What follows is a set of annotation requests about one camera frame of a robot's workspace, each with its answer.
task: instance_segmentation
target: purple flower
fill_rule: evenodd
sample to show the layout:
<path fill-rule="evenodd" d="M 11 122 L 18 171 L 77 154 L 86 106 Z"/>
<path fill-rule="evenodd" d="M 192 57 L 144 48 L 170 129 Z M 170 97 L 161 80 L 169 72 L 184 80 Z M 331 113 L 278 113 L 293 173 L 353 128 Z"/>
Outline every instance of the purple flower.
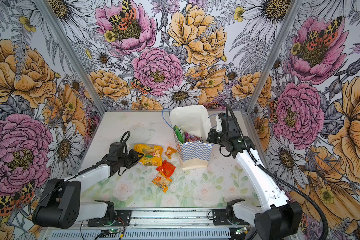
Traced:
<path fill-rule="evenodd" d="M 179 10 L 179 0 L 152 0 L 152 12 L 156 15 L 159 12 L 167 11 L 173 15 Z"/>
<path fill-rule="evenodd" d="M 192 4 L 192 6 L 197 5 L 199 8 L 206 7 L 206 1 L 207 0 L 189 0 L 189 4 Z"/>
<path fill-rule="evenodd" d="M 331 21 L 324 23 L 324 20 L 318 22 L 312 17 L 307 18 L 298 30 L 298 35 L 292 39 L 293 46 L 289 58 L 284 62 L 284 71 L 315 85 L 324 82 L 334 74 L 347 56 L 342 54 L 345 47 L 343 44 L 348 36 L 348 31 L 343 32 L 344 22 L 345 18 L 342 18 L 340 27 L 336 31 L 338 36 L 332 42 L 328 45 L 320 43 L 312 50 L 308 49 L 310 44 L 308 33 L 310 31 L 321 32 L 331 24 Z"/>
<path fill-rule="evenodd" d="M 144 86 L 152 88 L 152 95 L 162 96 L 163 91 L 183 81 L 180 60 L 161 48 L 147 48 L 131 63 L 135 69 L 134 77 Z"/>
<path fill-rule="evenodd" d="M 31 181 L 40 187 L 49 176 L 48 145 L 52 134 L 25 114 L 0 120 L 0 196 L 14 195 Z"/>
<path fill-rule="evenodd" d="M 317 89 L 308 83 L 288 83 L 278 98 L 275 136 L 289 139 L 299 150 L 309 147 L 324 125 L 320 100 Z"/>
<path fill-rule="evenodd" d="M 110 8 L 104 6 L 95 10 L 96 24 L 100 26 L 97 32 L 103 34 L 104 42 L 111 45 L 112 55 L 128 55 L 131 52 L 142 51 L 156 41 L 157 26 L 154 17 L 149 18 L 141 3 L 139 6 L 133 0 L 131 3 L 136 10 L 136 19 L 132 20 L 125 30 L 113 27 L 108 20 L 114 15 L 120 15 L 122 4 L 118 7 L 112 4 Z"/>

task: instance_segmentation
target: metal bracket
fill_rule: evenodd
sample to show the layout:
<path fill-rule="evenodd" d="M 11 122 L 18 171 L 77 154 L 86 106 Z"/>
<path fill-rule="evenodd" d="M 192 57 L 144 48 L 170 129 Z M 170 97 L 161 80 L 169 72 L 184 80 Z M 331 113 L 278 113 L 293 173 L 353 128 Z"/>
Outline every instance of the metal bracket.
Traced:
<path fill-rule="evenodd" d="M 228 220 L 228 214 L 225 209 L 213 209 L 213 225 L 222 226 L 222 225 L 249 225 L 249 223 L 240 220 L 237 224 L 232 223 Z"/>

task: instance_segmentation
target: rose pattern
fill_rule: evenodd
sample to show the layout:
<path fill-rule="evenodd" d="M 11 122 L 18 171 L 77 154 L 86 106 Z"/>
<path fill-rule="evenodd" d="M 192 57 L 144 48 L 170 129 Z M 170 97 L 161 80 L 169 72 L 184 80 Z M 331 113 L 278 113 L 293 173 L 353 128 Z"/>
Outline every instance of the rose pattern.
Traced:
<path fill-rule="evenodd" d="M 0 196 L 13 195 L 31 181 L 43 185 L 48 145 L 52 134 L 40 121 L 25 114 L 11 114 L 0 120 Z"/>

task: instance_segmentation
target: floral wallpaper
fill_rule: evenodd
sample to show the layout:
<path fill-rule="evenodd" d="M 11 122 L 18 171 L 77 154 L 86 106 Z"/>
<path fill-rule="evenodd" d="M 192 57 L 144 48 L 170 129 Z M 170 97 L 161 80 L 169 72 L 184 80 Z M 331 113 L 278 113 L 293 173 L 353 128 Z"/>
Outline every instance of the floral wallpaper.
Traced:
<path fill-rule="evenodd" d="M 34 3 L 0 0 L 0 239 L 39 236 L 46 182 L 74 174 L 99 120 Z"/>
<path fill-rule="evenodd" d="M 302 12 L 250 115 L 271 170 L 321 207 L 328 238 L 360 240 L 360 0 L 304 1 Z M 302 206 L 306 239 L 320 237 L 316 210 L 281 187 Z"/>

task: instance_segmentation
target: paper bag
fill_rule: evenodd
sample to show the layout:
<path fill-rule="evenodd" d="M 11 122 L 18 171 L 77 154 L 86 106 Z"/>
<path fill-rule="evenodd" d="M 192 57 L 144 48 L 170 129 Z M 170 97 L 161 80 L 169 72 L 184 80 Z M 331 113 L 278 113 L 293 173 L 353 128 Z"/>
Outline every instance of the paper bag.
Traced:
<path fill-rule="evenodd" d="M 173 109 L 170 116 L 172 127 L 176 125 L 189 134 L 201 137 L 204 141 L 181 144 L 173 132 L 182 169 L 207 167 L 213 144 L 206 143 L 208 132 L 211 129 L 206 108 L 203 105 L 179 107 Z"/>

